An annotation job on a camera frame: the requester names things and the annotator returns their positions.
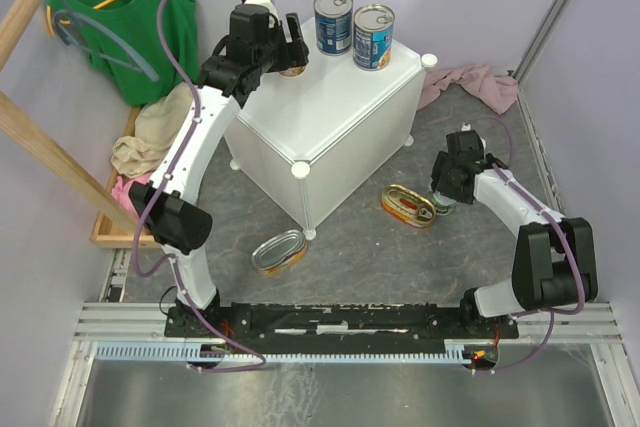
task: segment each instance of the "green shirt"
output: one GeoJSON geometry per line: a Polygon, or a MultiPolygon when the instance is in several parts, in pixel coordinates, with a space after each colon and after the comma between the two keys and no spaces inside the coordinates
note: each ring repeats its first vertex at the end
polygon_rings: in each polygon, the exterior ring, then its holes
{"type": "MultiPolygon", "coordinates": [[[[93,6],[104,0],[67,0],[69,6],[105,25],[128,42],[158,72],[152,82],[144,73],[90,54],[91,65],[113,78],[131,105],[155,102],[182,81],[160,45],[156,30],[156,11],[160,0],[116,0],[101,9],[93,6]]],[[[47,0],[51,8],[65,8],[61,0],[47,0]]],[[[164,33],[171,51],[189,77],[198,76],[198,28],[195,0],[169,0],[164,11],[164,33]]],[[[113,40],[89,25],[75,27],[94,51],[127,60],[125,52],[113,40]]]]}

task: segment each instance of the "wooden pole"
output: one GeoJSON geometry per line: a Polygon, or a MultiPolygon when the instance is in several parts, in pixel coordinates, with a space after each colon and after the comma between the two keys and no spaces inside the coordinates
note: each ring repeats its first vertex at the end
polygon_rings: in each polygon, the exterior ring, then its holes
{"type": "Polygon", "coordinates": [[[113,222],[134,231],[137,222],[71,155],[0,92],[0,127],[113,222]]]}
{"type": "Polygon", "coordinates": [[[4,68],[11,52],[31,22],[43,0],[15,0],[0,24],[0,70],[4,68]]]}
{"type": "MultiPolygon", "coordinates": [[[[4,68],[42,1],[15,0],[9,9],[0,24],[0,70],[4,68]]],[[[129,231],[135,229],[137,222],[133,216],[3,92],[0,92],[0,128],[113,222],[129,231]]]]}

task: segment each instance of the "pink cloth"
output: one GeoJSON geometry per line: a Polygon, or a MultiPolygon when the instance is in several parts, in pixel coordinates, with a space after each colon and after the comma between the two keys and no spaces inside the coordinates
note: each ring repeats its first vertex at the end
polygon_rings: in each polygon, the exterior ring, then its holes
{"type": "Polygon", "coordinates": [[[518,82],[511,77],[494,77],[487,64],[473,64],[457,69],[427,73],[418,109],[440,97],[451,82],[478,97],[498,114],[504,114],[518,98],[518,82]]]}
{"type": "Polygon", "coordinates": [[[131,190],[131,186],[134,182],[140,182],[141,184],[146,184],[149,178],[151,177],[153,172],[147,172],[146,174],[142,174],[138,177],[134,177],[130,179],[123,175],[118,176],[118,180],[116,180],[116,185],[111,189],[111,195],[122,204],[122,206],[135,215],[138,218],[138,212],[136,212],[136,208],[131,203],[131,199],[129,198],[129,190],[131,190]]]}

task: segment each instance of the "white box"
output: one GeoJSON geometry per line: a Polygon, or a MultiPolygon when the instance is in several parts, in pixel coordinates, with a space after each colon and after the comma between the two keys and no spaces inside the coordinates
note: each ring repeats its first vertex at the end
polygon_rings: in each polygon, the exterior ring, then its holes
{"type": "Polygon", "coordinates": [[[425,70],[420,55],[395,40],[389,64],[365,71],[352,51],[322,54],[313,19],[302,35],[310,49],[305,72],[263,76],[225,138],[232,168],[241,168],[311,239],[336,207],[412,140],[425,70]],[[302,178],[293,175],[294,164],[302,178]]]}

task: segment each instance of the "white tabletop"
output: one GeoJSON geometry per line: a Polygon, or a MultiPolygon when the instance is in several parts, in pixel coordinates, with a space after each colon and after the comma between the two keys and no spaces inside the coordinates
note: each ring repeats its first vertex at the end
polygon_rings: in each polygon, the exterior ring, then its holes
{"type": "Polygon", "coordinates": [[[365,71],[353,51],[322,54],[313,19],[302,26],[309,65],[297,77],[264,75],[239,115],[242,122],[291,161],[312,161],[422,69],[420,56],[393,41],[391,61],[365,71]]]}

